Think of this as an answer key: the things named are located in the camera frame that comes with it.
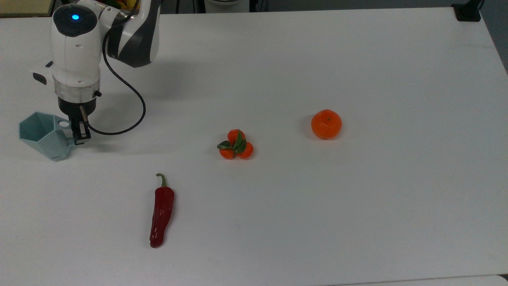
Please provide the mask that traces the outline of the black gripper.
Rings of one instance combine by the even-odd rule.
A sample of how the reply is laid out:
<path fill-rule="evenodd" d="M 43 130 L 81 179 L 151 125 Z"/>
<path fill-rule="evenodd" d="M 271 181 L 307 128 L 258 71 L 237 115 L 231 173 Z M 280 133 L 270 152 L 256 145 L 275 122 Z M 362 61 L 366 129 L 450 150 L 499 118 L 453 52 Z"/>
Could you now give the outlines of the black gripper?
<path fill-rule="evenodd" d="M 92 99 L 88 102 L 73 103 L 66 101 L 58 97 L 58 106 L 60 110 L 71 119 L 71 132 L 74 138 L 75 145 L 83 145 L 85 141 L 91 139 L 91 132 L 88 126 L 88 122 L 83 120 L 83 107 L 84 114 L 88 117 L 96 110 L 96 99 Z"/>

